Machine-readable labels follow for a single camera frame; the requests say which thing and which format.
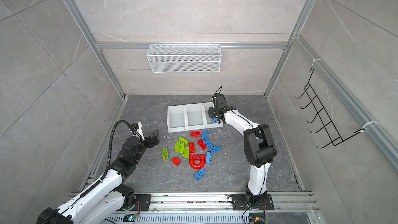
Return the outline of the white three-compartment bin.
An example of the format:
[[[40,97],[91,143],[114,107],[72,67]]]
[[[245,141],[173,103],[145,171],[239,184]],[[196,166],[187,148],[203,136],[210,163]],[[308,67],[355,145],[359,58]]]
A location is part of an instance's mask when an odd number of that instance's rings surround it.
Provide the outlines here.
[[[212,102],[175,105],[167,107],[169,133],[221,128],[223,123],[214,122],[208,114]]]

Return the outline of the blue lego brick small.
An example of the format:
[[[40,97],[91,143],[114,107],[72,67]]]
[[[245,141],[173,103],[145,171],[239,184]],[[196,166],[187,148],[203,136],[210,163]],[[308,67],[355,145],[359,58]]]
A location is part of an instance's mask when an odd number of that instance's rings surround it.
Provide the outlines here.
[[[210,164],[211,163],[211,152],[207,152],[206,154],[206,164]]]

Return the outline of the blue lego brick front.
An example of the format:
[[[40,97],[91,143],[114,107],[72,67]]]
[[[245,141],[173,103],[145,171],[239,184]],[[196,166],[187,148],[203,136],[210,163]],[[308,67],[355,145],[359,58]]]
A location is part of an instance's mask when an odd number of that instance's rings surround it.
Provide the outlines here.
[[[200,168],[194,175],[194,178],[199,181],[204,175],[206,171],[203,168]]]

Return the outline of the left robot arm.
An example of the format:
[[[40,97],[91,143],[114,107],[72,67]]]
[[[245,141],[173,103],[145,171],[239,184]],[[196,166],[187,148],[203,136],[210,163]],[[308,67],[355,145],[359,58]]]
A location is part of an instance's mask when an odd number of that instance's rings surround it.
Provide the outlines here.
[[[147,148],[159,144],[158,129],[143,140],[128,138],[110,168],[71,200],[56,209],[47,208],[37,218],[38,224],[98,224],[117,210],[138,206],[134,189],[123,182],[136,170]]]

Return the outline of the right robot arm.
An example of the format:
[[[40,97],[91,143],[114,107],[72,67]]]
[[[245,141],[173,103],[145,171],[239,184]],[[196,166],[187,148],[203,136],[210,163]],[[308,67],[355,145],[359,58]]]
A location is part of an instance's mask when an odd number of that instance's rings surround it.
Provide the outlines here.
[[[250,178],[246,186],[245,201],[249,207],[267,200],[266,180],[268,170],[277,155],[277,149],[267,124],[257,124],[243,116],[233,106],[228,106],[222,93],[212,96],[213,106],[208,109],[210,118],[234,127],[244,138],[244,155],[250,163]]]

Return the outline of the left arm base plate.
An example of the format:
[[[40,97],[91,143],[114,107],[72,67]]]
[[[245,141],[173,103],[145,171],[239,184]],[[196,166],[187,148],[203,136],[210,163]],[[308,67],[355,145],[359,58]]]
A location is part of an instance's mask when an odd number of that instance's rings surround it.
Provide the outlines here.
[[[131,194],[124,199],[121,211],[148,211],[151,203],[151,194]]]

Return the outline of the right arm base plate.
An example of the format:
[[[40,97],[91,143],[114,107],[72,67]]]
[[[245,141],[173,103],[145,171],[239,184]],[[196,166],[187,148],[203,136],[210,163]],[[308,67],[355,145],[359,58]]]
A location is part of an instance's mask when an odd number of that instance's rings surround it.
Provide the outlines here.
[[[267,192],[259,196],[251,196],[250,193],[232,194],[228,196],[228,202],[235,211],[252,209],[272,211],[275,209],[272,196]]]

